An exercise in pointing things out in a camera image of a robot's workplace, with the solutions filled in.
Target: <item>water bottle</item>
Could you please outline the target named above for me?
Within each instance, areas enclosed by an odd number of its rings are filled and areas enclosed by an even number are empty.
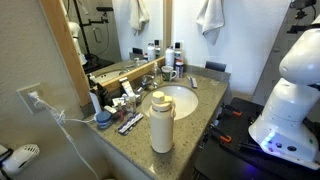
[[[152,95],[149,109],[151,144],[156,152],[166,153],[173,145],[175,103],[171,96],[165,96],[162,91],[156,91]]]
[[[157,83],[158,86],[160,86],[162,83],[162,72],[161,72],[161,69],[159,68],[157,62],[155,62],[153,64],[153,68],[152,68],[151,72],[152,72],[152,75],[154,76],[153,81],[155,83]]]

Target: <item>white cable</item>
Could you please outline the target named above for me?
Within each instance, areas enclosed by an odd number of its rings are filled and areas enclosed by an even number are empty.
[[[80,120],[80,119],[64,119],[64,120],[65,120],[65,121],[81,122],[81,123],[86,123],[86,124],[88,124],[88,123],[90,123],[90,122],[94,121],[94,119],[91,119],[91,120],[89,120],[89,121],[82,121],[82,120]]]
[[[90,166],[90,164],[80,154],[80,152],[78,151],[78,149],[76,147],[76,144],[75,144],[73,138],[66,131],[66,129],[62,126],[62,124],[65,122],[65,120],[73,120],[73,121],[75,121],[76,119],[65,119],[64,110],[62,110],[59,113],[55,108],[50,106],[46,101],[40,99],[39,96],[33,96],[32,98],[34,98],[36,100],[35,103],[34,103],[36,108],[40,108],[40,105],[42,105],[46,110],[48,110],[51,113],[51,115],[56,120],[56,122],[57,122],[58,126],[60,127],[60,129],[62,130],[62,132],[66,135],[66,138],[68,139],[68,141],[72,144],[73,148],[76,150],[76,152],[77,152],[78,156],[80,157],[80,159],[82,160],[82,162],[93,172],[93,174],[95,175],[96,179],[99,180],[99,177],[98,177],[97,173],[94,171],[94,169]],[[92,120],[91,121],[76,120],[76,121],[88,123],[88,122],[91,122]]]

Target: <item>sink basin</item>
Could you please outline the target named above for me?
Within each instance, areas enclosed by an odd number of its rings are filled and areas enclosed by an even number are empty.
[[[142,101],[142,112],[148,117],[150,117],[149,108],[151,106],[152,94],[155,91],[162,91],[166,96],[173,97],[176,103],[176,117],[174,120],[179,120],[188,116],[198,106],[198,97],[189,88],[184,86],[163,86],[148,93]]]
[[[107,73],[101,74],[99,76],[96,76],[95,80],[96,80],[96,82],[101,84],[106,81],[109,81],[110,79],[118,77],[120,72],[121,72],[121,70],[107,72]]]

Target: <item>wooden mirror frame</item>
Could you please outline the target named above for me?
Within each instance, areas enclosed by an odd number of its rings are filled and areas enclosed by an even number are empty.
[[[89,85],[87,77],[80,64],[79,57],[77,55],[71,33],[68,27],[66,17],[63,15],[63,10],[59,0],[39,0],[40,5],[46,15],[49,27],[52,34],[55,37],[56,43],[59,47],[62,59],[70,75],[73,86],[76,90],[79,98],[80,106],[84,106],[91,102],[89,96]],[[172,0],[163,0],[163,45],[167,47],[171,43],[171,15],[172,15]],[[164,63],[164,57],[161,57],[156,61],[160,62],[160,65]],[[120,87],[119,79],[122,77],[128,77],[129,81],[132,81],[143,74],[148,73],[153,67],[153,63],[145,64],[138,67],[128,73],[121,75],[115,79],[103,83],[102,85],[112,92]]]

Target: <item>power cord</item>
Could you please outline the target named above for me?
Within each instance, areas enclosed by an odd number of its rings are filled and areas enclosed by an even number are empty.
[[[81,120],[78,120],[78,119],[65,119],[66,115],[64,113],[64,110],[62,110],[61,112],[58,112],[55,108],[50,106],[46,101],[42,100],[39,97],[39,95],[38,95],[38,93],[36,91],[33,91],[33,92],[29,93],[28,96],[33,101],[33,104],[34,104],[34,106],[36,108],[45,108],[46,110],[48,110],[50,112],[50,114],[56,120],[56,122],[57,122],[58,126],[60,127],[60,129],[62,130],[62,132],[65,134],[65,136],[68,139],[68,141],[72,144],[73,148],[77,152],[77,154],[80,157],[80,159],[82,160],[82,162],[93,172],[93,174],[95,175],[96,179],[99,180],[99,177],[98,177],[97,173],[94,171],[94,169],[90,166],[90,164],[82,157],[82,155],[78,151],[78,148],[76,147],[76,143],[74,142],[74,140],[71,137],[71,135],[62,126],[65,123],[65,120],[82,122],[82,123],[89,123],[89,122],[92,122],[93,120],[81,121]]]

